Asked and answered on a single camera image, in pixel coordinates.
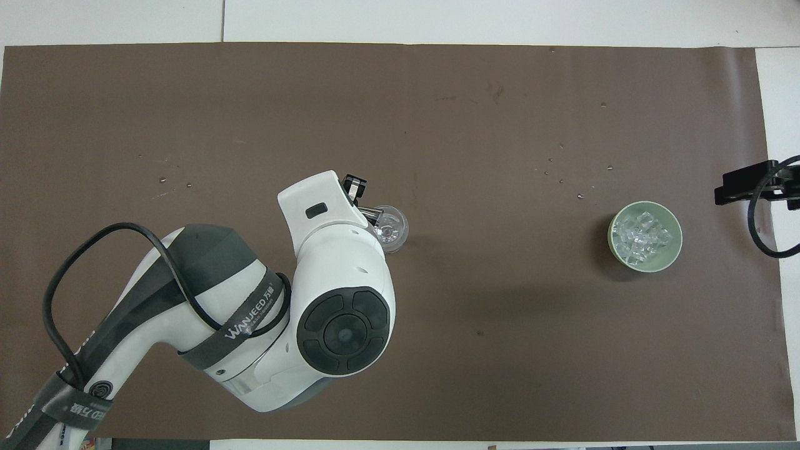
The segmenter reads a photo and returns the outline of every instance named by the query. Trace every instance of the black velcro strap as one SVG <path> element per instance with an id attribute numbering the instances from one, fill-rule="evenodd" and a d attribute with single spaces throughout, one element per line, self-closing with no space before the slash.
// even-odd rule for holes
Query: black velcro strap
<path id="1" fill-rule="evenodd" d="M 259 335 L 274 328 L 288 310 L 289 298 L 284 295 L 283 305 L 278 315 L 267 325 L 258 328 L 267 313 L 270 312 L 281 292 L 284 291 L 282 279 L 266 269 L 264 278 L 258 286 L 247 296 L 247 299 L 234 311 L 234 314 L 222 326 L 188 352 L 179 353 L 186 362 L 200 370 L 218 363 L 222 358 L 244 344 L 250 335 L 257 332 Z"/>
<path id="2" fill-rule="evenodd" d="M 73 388 L 56 373 L 36 395 L 34 404 L 42 405 L 42 412 L 69 427 L 91 431 L 100 425 L 113 402 Z"/>

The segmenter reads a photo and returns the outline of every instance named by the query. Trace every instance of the circular center button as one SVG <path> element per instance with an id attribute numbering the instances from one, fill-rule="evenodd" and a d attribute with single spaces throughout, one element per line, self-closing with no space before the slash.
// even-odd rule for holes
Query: circular center button
<path id="1" fill-rule="evenodd" d="M 366 325 L 356 315 L 343 314 L 325 327 L 325 345 L 337 355 L 358 353 L 366 343 Z"/>

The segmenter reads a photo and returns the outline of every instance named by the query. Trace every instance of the black cable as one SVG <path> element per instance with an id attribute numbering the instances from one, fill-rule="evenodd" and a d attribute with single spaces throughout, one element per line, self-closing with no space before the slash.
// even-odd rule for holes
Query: black cable
<path id="1" fill-rule="evenodd" d="M 268 332 L 269 330 L 275 328 L 283 319 L 283 316 L 286 315 L 286 312 L 289 311 L 289 302 L 291 301 L 292 296 L 292 288 L 289 285 L 289 278 L 286 275 L 283 275 L 281 272 L 276 273 L 275 275 L 281 279 L 283 282 L 283 303 L 281 303 L 281 310 L 278 311 L 278 314 L 267 324 L 263 327 L 260 327 L 258 330 L 253 331 L 247 339 L 259 337 L 264 333 Z"/>
<path id="2" fill-rule="evenodd" d="M 50 280 L 50 284 L 47 286 L 47 290 L 45 292 L 44 301 L 42 302 L 42 318 L 44 319 L 47 335 L 50 337 L 50 340 L 53 341 L 53 344 L 55 344 L 58 351 L 62 354 L 64 360 L 66 360 L 67 365 L 74 374 L 76 380 L 76 385 L 74 387 L 78 389 L 83 389 L 86 386 L 86 376 L 83 373 L 80 364 L 78 363 L 78 359 L 75 358 L 74 353 L 70 349 L 70 346 L 66 343 L 64 338 L 61 336 L 61 333 L 59 333 L 58 329 L 55 327 L 55 322 L 53 321 L 53 296 L 55 294 L 56 287 L 58 287 L 58 284 L 61 282 L 61 279 L 64 277 L 70 266 L 72 266 L 72 264 L 78 260 L 78 258 L 80 258 L 80 256 L 83 255 L 83 253 L 88 250 L 89 247 L 95 245 L 97 241 L 117 230 L 132 230 L 136 231 L 140 235 L 145 236 L 150 243 L 153 244 L 153 247 L 158 250 L 158 253 L 161 254 L 166 266 L 170 269 L 173 278 L 178 284 L 181 294 L 183 294 L 183 297 L 186 298 L 187 302 L 189 302 L 189 305 L 191 305 L 192 309 L 194 309 L 194 312 L 200 317 L 200 319 L 202 319 L 203 322 L 205 322 L 209 327 L 212 327 L 214 330 L 218 330 L 222 327 L 219 323 L 212 319 L 211 316 L 209 316 L 208 313 L 202 309 L 202 307 L 200 307 L 197 299 L 194 298 L 194 295 L 191 294 L 191 291 L 187 287 L 186 281 L 183 279 L 181 272 L 176 268 L 175 261 L 172 259 L 172 256 L 167 251 L 166 247 L 164 247 L 164 244 L 161 242 L 161 240 L 156 237 L 152 231 L 144 228 L 141 225 L 137 225 L 136 223 L 122 222 L 109 225 L 108 227 L 105 227 L 95 233 L 91 238 L 73 251 L 72 255 L 70 255 L 70 257 L 64 261 L 61 267 L 59 267 L 56 271 L 55 275 L 53 275 L 53 278 Z"/>
<path id="3" fill-rule="evenodd" d="M 764 174 L 764 176 L 761 178 L 761 181 L 758 182 L 758 185 L 753 191 L 753 195 L 750 197 L 750 202 L 747 204 L 747 230 L 750 232 L 750 237 L 753 238 L 753 242 L 755 242 L 755 246 L 758 247 L 759 250 L 773 258 L 788 258 L 790 256 L 797 255 L 800 253 L 800 243 L 784 251 L 776 251 L 767 247 L 755 229 L 755 204 L 758 199 L 761 198 L 761 193 L 764 191 L 764 187 L 766 187 L 766 184 L 770 181 L 770 179 L 779 171 L 782 171 L 797 161 L 800 161 L 800 155 L 792 156 L 791 158 L 784 160 L 777 166 L 767 171 L 766 174 Z"/>

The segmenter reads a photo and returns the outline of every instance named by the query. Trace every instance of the green bowl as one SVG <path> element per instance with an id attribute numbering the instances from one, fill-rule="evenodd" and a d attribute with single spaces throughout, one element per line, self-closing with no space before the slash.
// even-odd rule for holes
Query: green bowl
<path id="1" fill-rule="evenodd" d="M 672 240 L 666 247 L 660 248 L 657 253 L 648 258 L 647 261 L 633 266 L 621 258 L 617 253 L 617 249 L 614 248 L 614 241 L 611 238 L 613 234 L 612 229 L 614 228 L 614 224 L 621 217 L 625 217 L 628 214 L 635 217 L 644 211 L 651 213 L 661 226 L 672 234 Z M 683 231 L 681 230 L 681 224 L 678 223 L 678 219 L 675 218 L 672 211 L 666 209 L 663 205 L 647 201 L 635 202 L 621 209 L 611 220 L 608 226 L 608 246 L 611 249 L 611 253 L 614 253 L 614 257 L 617 258 L 620 263 L 625 264 L 635 271 L 652 273 L 666 269 L 678 258 L 678 255 L 681 253 L 681 247 L 683 247 Z"/>

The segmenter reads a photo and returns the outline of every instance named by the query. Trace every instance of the bowl of ice cubes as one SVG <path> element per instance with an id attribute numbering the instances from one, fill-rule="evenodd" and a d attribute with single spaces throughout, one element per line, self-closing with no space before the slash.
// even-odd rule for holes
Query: bowl of ice cubes
<path id="1" fill-rule="evenodd" d="M 640 272 L 657 272 L 678 258 L 683 233 L 678 219 L 663 205 L 635 202 L 611 220 L 608 246 L 627 267 Z"/>

